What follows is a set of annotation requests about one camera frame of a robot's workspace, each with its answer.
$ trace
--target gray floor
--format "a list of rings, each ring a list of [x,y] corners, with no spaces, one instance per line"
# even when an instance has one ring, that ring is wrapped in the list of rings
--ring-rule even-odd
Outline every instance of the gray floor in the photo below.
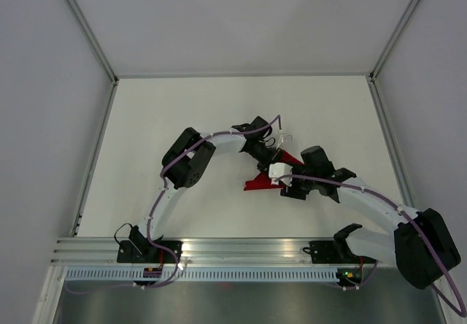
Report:
[[[56,323],[444,323],[431,290],[378,270],[358,292],[317,283],[175,282],[165,288],[62,293]],[[73,290],[108,282],[71,282]]]

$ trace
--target white backdrop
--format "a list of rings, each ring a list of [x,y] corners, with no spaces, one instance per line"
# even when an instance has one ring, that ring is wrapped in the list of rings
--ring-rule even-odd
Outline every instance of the white backdrop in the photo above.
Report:
[[[409,0],[77,0],[129,74],[368,73]]]
[[[161,186],[162,157],[185,128],[221,131],[277,114],[294,135],[285,147],[292,155],[321,145],[336,168],[353,170],[400,201],[363,76],[121,80],[78,235],[112,236],[123,223],[142,221]],[[332,236],[350,223],[376,228],[317,191],[306,201],[283,198],[278,190],[244,192],[244,182],[258,174],[256,164],[245,153],[213,158],[160,232],[294,237]]]

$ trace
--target black cable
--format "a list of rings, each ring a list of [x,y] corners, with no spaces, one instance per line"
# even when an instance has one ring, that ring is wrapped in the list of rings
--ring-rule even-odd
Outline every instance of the black cable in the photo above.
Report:
[[[272,136],[271,138],[267,140],[262,140],[262,142],[267,146],[267,147],[273,147],[276,144],[276,139]]]
[[[309,247],[304,247],[303,249],[301,249],[303,252],[305,252],[307,255],[312,255],[312,249],[310,249]]]
[[[120,230],[121,228],[123,228],[125,225],[129,225],[130,228],[133,229],[133,226],[132,226],[130,223],[124,223],[124,224],[122,224],[122,225],[119,227],[119,229],[117,229],[117,230],[115,231],[114,240],[115,240],[115,241],[117,242],[117,244],[119,244],[119,245],[120,245],[120,242],[117,240],[117,233],[118,233],[119,230]]]

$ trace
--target white wall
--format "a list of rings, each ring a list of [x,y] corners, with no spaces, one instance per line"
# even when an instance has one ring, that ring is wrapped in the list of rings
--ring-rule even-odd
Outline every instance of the white wall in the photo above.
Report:
[[[418,207],[440,211],[467,295],[467,0],[423,0],[379,77]]]
[[[29,323],[109,80],[62,0],[0,0],[0,318]]]
[[[330,109],[346,114],[346,120],[331,116]],[[354,170],[401,200],[364,76],[120,80],[78,235],[112,236],[124,223],[140,223],[161,186],[156,173],[161,158],[187,126],[220,131],[258,115],[271,120],[277,114],[293,135],[293,142],[285,144],[291,155],[300,158],[302,150],[319,144],[335,167]],[[180,199],[158,232],[191,238],[292,238],[330,236],[350,223],[381,231],[317,192],[306,201],[284,200],[277,190],[244,192],[245,181],[258,174],[256,165],[245,154],[213,158],[203,179]]]
[[[367,73],[409,0],[78,0],[125,75]]]

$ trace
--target white cable tray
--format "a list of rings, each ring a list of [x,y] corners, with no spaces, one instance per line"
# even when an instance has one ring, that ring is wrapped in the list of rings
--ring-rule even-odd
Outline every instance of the white cable tray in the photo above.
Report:
[[[159,280],[165,280],[173,266],[165,266]],[[67,281],[128,280],[151,281],[143,275],[144,267],[69,267]],[[177,281],[186,282],[337,282],[337,268],[283,268],[283,267],[195,267],[178,271]]]

